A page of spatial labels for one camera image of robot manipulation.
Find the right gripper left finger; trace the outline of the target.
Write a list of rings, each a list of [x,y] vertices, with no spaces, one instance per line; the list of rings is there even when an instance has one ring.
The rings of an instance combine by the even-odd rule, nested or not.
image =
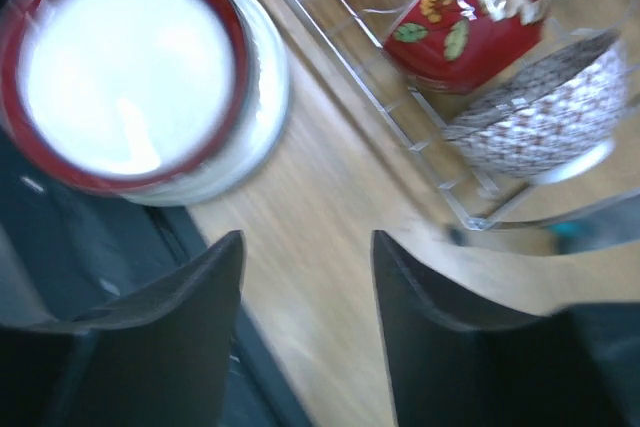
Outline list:
[[[214,426],[240,304],[244,239],[73,321],[51,318],[1,242],[5,426]]]

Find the patterned small bowl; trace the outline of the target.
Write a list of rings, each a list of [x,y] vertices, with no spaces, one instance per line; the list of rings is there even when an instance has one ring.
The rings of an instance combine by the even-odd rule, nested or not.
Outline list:
[[[615,148],[627,111],[626,48],[608,29],[521,70],[442,131],[470,165],[553,184],[583,174]]]

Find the metal two-tier dish rack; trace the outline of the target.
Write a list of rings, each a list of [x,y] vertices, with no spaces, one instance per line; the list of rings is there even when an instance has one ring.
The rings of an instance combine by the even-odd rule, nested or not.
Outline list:
[[[470,167],[442,138],[464,107],[458,96],[416,86],[383,57],[384,30],[409,0],[284,0],[329,50],[446,203],[448,240],[460,247],[529,256],[594,252],[639,240],[639,182],[621,188],[608,162],[575,180],[536,187]],[[597,233],[568,242],[554,223],[588,220]]]

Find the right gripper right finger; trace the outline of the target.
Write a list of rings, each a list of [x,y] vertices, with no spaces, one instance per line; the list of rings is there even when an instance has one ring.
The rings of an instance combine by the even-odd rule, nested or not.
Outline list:
[[[531,315],[422,264],[382,230],[372,268],[399,425],[638,424],[637,303]]]

